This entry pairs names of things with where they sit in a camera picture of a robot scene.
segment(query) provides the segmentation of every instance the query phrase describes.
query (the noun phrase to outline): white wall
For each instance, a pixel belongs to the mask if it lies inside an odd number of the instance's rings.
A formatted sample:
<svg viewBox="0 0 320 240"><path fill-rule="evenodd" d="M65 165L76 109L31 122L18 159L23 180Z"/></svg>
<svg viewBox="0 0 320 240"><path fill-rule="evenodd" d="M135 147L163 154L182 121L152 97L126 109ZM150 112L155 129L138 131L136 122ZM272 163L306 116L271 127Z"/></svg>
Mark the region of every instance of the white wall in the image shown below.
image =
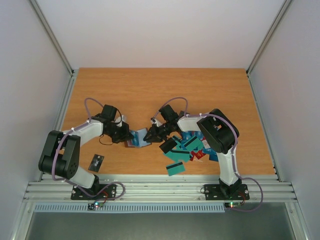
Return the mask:
<svg viewBox="0 0 320 240"><path fill-rule="evenodd" d="M0 7L0 239L9 239L69 79L27 0Z"/></svg>
<svg viewBox="0 0 320 240"><path fill-rule="evenodd" d="M274 157L320 239L320 1L293 1L251 76Z"/></svg>
<svg viewBox="0 0 320 240"><path fill-rule="evenodd" d="M247 68L283 0L38 0L79 67Z"/></svg>

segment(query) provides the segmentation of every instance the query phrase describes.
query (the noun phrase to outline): wooden tabletop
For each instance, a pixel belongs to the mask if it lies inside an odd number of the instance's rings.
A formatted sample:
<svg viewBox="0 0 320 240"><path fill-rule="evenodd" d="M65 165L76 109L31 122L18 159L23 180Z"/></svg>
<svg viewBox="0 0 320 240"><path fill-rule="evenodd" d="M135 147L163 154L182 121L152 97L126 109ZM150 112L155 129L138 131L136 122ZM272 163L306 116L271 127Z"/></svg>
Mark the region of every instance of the wooden tabletop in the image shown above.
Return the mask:
<svg viewBox="0 0 320 240"><path fill-rule="evenodd" d="M188 99L190 114L220 109L240 132L236 151L241 174L274 174L272 161L244 69L212 68L81 68L65 116L63 130L87 119L84 99L92 97L118 108L131 130L149 128L150 118L173 97ZM170 103L179 112L181 99ZM102 108L88 101L91 115ZM103 143L111 143L105 136ZM127 148L123 143L102 145L95 138L80 149L80 165L88 169L94 154L104 156L99 174L168 174L174 162L163 155L160 143ZM219 164L208 155L185 163L184 174L219 174Z"/></svg>

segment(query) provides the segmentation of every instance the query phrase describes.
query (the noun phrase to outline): robotic arm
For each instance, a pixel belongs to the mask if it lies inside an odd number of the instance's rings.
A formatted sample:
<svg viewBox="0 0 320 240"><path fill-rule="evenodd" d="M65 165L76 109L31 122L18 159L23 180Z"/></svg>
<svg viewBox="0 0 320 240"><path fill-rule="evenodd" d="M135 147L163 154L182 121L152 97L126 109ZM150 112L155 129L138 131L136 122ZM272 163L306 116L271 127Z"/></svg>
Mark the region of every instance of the robotic arm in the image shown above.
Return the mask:
<svg viewBox="0 0 320 240"><path fill-rule="evenodd" d="M184 116L184 112L180 112L178 115L170 105L166 105L159 112L166 123L160 124L158 120L151 119L153 124L144 140L146 142L162 142L165 140L166 142L160 146L160 148L164 148L166 143L170 144L170 141L167 141L167 136L172 132L201 131L210 147L217 153L220 167L219 188L222 195L225 199L229 199L238 191L242 180L237 177L239 173L236 157L234 156L234 162L232 159L232 147L235 144L235 137L229 126L224 121L218 119L218 117L227 121L235 130L238 137L239 131L229 119L219 109L214 109L209 114L204 114L203 116Z"/></svg>
<svg viewBox="0 0 320 240"><path fill-rule="evenodd" d="M93 116L86 124L72 128L62 144L63 153L59 153L54 166L54 157L57 147L63 136L69 130L61 132L53 130L48 134L40 161L39 170L48 174L52 173L54 167L55 175L70 180L87 190L88 193L96 195L100 190L98 176L87 172L79 166L80 147L95 137L102 134L111 137L113 143L126 142L133 139L129 125L123 121L124 116L115 122L117 108L104 105L102 112Z"/></svg>

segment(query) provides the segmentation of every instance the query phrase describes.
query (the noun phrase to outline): wooden table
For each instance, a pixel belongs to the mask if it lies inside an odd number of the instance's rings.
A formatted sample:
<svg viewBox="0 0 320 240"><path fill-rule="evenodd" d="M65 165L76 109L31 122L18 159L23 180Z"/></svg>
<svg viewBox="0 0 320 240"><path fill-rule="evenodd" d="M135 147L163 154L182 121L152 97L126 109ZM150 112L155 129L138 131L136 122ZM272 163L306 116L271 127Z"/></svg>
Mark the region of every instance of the wooden table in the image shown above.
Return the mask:
<svg viewBox="0 0 320 240"><path fill-rule="evenodd" d="M237 164L241 174L274 174L272 161L244 69L209 68L81 68L75 82L63 130L87 119L84 99L92 97L117 107L131 130L149 128L150 118L167 100L182 96L189 101L188 112L206 113L220 109L240 132ZM170 103L179 112L181 99ZM91 115L101 107L88 101ZM101 140L111 143L105 136ZM104 156L99 174L167 174L173 161L163 155L160 143L143 148L126 148L123 143L101 145L98 138L80 150L80 165L88 169L94 154ZM219 174L219 164L209 161L185 163L185 174Z"/></svg>

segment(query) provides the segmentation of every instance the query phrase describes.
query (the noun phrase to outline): black card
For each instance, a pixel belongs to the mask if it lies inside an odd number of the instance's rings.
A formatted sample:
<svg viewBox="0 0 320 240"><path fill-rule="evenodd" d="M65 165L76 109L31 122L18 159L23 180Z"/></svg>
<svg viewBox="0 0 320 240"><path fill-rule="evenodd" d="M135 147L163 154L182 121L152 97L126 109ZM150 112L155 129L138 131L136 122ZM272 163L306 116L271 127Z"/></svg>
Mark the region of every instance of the black card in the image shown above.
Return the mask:
<svg viewBox="0 0 320 240"><path fill-rule="evenodd" d="M92 158L91 164L88 168L88 170L93 171L93 172L99 172L100 166L102 164L102 161L104 160L104 156L95 154Z"/></svg>

